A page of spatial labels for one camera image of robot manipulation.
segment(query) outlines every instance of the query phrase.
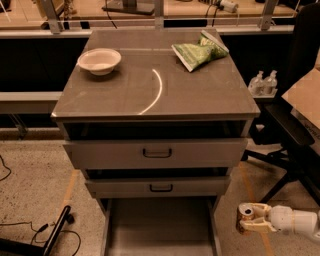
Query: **drawer handle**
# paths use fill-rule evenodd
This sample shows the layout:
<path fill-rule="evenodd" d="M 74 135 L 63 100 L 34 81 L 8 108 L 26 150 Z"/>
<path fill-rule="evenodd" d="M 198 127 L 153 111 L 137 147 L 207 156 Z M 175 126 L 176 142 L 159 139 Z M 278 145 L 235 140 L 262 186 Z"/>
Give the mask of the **drawer handle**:
<path fill-rule="evenodd" d="M 169 158 L 172 156 L 172 149 L 169 148 L 168 152 L 151 152 L 147 151 L 145 148 L 142 150 L 142 154 L 147 158 Z"/>
<path fill-rule="evenodd" d="M 170 184 L 170 186 L 167 189 L 163 189 L 163 188 L 153 188 L 152 184 L 150 184 L 149 188 L 151 192 L 171 192 L 173 190 L 173 185 Z"/>

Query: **green snack bag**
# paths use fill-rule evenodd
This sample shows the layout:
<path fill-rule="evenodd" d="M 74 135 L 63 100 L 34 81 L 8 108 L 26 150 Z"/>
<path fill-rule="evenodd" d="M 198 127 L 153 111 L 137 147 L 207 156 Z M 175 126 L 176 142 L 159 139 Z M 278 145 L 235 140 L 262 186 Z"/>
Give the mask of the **green snack bag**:
<path fill-rule="evenodd" d="M 220 59 L 229 54 L 229 49 L 205 30 L 201 31 L 198 44 L 211 47 L 211 60 Z"/>
<path fill-rule="evenodd" d="M 189 72 L 211 60 L 212 47 L 197 44 L 173 44 L 172 49 Z"/>

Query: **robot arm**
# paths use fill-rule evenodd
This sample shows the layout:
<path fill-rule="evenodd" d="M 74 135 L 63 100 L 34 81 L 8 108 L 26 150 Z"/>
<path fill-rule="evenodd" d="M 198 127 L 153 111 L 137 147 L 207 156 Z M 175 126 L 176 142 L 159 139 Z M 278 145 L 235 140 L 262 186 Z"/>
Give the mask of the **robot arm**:
<path fill-rule="evenodd" d="M 320 243 L 320 211 L 292 210 L 286 206 L 271 207 L 267 204 L 243 203 L 238 207 L 237 230 L 241 233 L 282 232 L 301 234 Z"/>

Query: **plastic bottle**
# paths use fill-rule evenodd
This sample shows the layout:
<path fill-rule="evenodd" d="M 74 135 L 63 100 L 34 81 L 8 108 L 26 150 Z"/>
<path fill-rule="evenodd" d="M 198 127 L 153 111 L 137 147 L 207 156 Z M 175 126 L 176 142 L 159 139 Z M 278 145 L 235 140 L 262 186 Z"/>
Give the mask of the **plastic bottle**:
<path fill-rule="evenodd" d="M 276 88 L 278 83 L 276 75 L 277 75 L 277 71 L 272 70 L 270 76 L 266 77 L 263 80 L 263 89 L 262 89 L 263 94 L 272 94 L 274 88 Z"/>
<path fill-rule="evenodd" d="M 263 86 L 262 75 L 263 71 L 259 71 L 259 74 L 251 79 L 249 83 L 249 91 L 252 95 L 260 95 Z"/>

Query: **white bowl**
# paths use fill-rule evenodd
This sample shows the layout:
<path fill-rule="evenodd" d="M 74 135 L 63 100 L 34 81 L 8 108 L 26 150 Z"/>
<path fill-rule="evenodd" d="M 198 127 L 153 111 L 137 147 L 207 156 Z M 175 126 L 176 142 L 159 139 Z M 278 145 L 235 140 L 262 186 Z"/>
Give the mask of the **white bowl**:
<path fill-rule="evenodd" d="M 83 53 L 78 58 L 78 65 L 97 76 L 103 76 L 113 71 L 121 61 L 121 55 L 115 50 L 97 48 Z"/>

